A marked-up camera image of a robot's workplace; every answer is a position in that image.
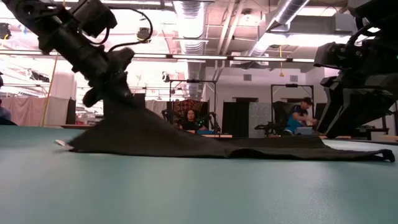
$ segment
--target workstation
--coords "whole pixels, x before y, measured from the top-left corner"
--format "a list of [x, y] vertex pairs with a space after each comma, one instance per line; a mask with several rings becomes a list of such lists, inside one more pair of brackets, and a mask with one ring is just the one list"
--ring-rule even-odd
[[1, 223], [395, 223], [396, 9], [2, 0]]

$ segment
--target baseball cap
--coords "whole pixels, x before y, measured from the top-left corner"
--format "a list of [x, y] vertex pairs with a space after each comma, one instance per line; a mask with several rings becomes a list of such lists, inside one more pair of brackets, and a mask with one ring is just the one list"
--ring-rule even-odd
[[313, 105], [312, 99], [310, 97], [304, 97], [303, 102], [306, 102], [308, 105]]

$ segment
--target table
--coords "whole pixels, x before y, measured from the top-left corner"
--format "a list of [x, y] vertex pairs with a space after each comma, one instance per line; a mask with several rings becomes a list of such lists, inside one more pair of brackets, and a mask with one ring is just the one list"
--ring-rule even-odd
[[76, 154], [53, 143], [80, 132], [0, 126], [0, 223], [397, 223], [397, 164]]

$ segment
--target ceiling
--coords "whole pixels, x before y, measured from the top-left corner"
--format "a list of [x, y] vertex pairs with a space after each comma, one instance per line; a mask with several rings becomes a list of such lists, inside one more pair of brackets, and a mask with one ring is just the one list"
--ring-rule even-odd
[[[156, 1], [141, 1], [142, 6], [147, 5], [148, 2]], [[205, 16], [205, 33], [202, 35], [203, 41], [206, 42], [205, 54], [214, 55], [219, 47], [220, 36], [223, 30], [224, 22], [228, 13], [227, 8], [230, 4], [230, 0], [216, 0], [207, 5]], [[303, 8], [300, 12], [300, 16], [333, 16], [337, 11], [344, 11], [346, 1], [342, 0], [312, 0]], [[172, 6], [171, 2], [166, 2], [166, 6]], [[270, 11], [273, 11], [277, 6], [277, 0], [246, 0], [243, 3], [243, 14], [233, 14], [230, 23], [227, 24], [229, 29], [228, 32], [233, 32], [233, 38], [229, 45], [225, 44], [222, 46], [222, 50], [226, 54], [232, 52], [245, 52], [253, 47], [258, 38], [258, 25], [261, 18]], [[181, 30], [180, 24], [178, 23], [178, 17], [174, 11], [167, 10], [142, 10], [151, 19], [154, 25], [154, 35], [152, 41], [149, 44], [134, 45], [131, 48], [135, 52], [141, 53], [158, 53], [158, 54], [180, 54], [181, 41], [178, 30]], [[127, 10], [113, 10], [113, 13], [118, 20], [118, 26], [111, 30], [111, 35], [107, 43], [105, 43], [105, 49], [109, 49], [115, 44], [122, 42], [134, 42], [136, 41], [136, 34], [140, 27], [147, 27], [147, 21], [142, 20], [142, 16], [134, 11]], [[233, 30], [234, 17], [238, 17], [238, 23]], [[0, 49], [8, 50], [38, 50], [37, 37], [26, 30], [20, 25], [20, 23], [14, 18], [14, 16], [6, 10], [5, 6], [0, 3], [0, 22], [6, 22], [11, 25], [12, 37], [9, 40], [0, 40]], [[99, 42], [103, 39], [104, 34], [101, 34], [94, 41]], [[321, 45], [329, 42], [329, 39], [315, 38], [321, 40], [320, 42], [314, 43], [314, 41], [304, 43], [300, 45], [292, 45], [293, 42], [282, 42], [280, 48], [269, 47], [266, 54], [272, 57], [298, 57], [298, 58], [314, 58], [316, 53], [316, 45]], [[8, 75], [5, 78], [5, 83], [38, 83], [40, 81], [30, 80], [26, 70], [34, 70], [42, 73], [51, 78], [54, 69], [54, 58], [42, 58], [42, 57], [17, 57], [17, 56], [5, 56], [0, 55], [0, 69], [4, 74]], [[214, 62], [207, 61], [205, 64], [207, 67], [213, 67]], [[297, 71], [303, 66], [308, 66], [301, 63], [284, 64], [284, 68], [295, 68]], [[57, 72], [66, 72], [73, 76], [73, 72], [70, 71], [72, 66], [62, 58], [57, 61], [55, 74]], [[280, 63], [270, 63], [268, 71], [273, 69], [280, 69]], [[228, 68], [228, 72], [223, 71], [220, 76], [220, 83], [229, 83], [239, 85], [242, 82], [241, 78], [230, 78], [228, 79], [225, 74], [242, 74], [240, 68]], [[145, 91], [140, 87], [149, 87], [151, 90], [147, 91], [147, 96], [156, 99], [158, 97], [168, 99], [169, 87], [168, 83], [163, 82], [162, 74], [166, 72], [170, 75], [171, 79], [185, 79], [187, 76], [187, 62], [182, 61], [167, 61], [167, 62], [148, 62], [148, 61], [133, 61], [127, 68], [129, 72], [128, 83], [132, 88], [132, 91], [142, 92]], [[250, 73], [257, 74], [263, 73], [263, 71], [251, 71]], [[81, 75], [75, 75], [77, 80], [77, 100], [81, 100], [84, 92], [87, 90], [86, 80]], [[263, 78], [262, 82], [266, 85], [269, 82], [269, 78]], [[183, 98], [187, 96], [188, 86], [185, 83], [179, 83], [179, 88], [175, 93], [176, 98]], [[36, 91], [36, 95], [43, 95], [48, 91], [48, 87], [43, 88], [20, 88], [18, 90], [33, 93]]]

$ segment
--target ceiling duct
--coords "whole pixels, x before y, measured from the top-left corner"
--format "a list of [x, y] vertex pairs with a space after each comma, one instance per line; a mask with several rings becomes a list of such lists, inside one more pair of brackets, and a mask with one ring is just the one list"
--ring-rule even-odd
[[275, 11], [268, 13], [265, 21], [261, 24], [262, 28], [265, 28], [265, 33], [259, 40], [254, 44], [254, 47], [248, 51], [246, 56], [260, 57], [264, 55], [264, 52], [270, 46], [273, 34], [269, 31], [287, 32], [290, 28], [290, 22], [300, 12], [300, 10], [310, 0], [280, 0]]
[[[180, 42], [183, 54], [201, 55], [204, 53], [205, 43], [201, 38], [205, 32], [206, 3], [199, 1], [174, 1], [175, 12], [178, 17], [178, 34], [185, 38]], [[204, 69], [202, 63], [188, 62], [187, 79], [203, 80]], [[197, 97], [197, 88], [187, 85], [189, 97]]]

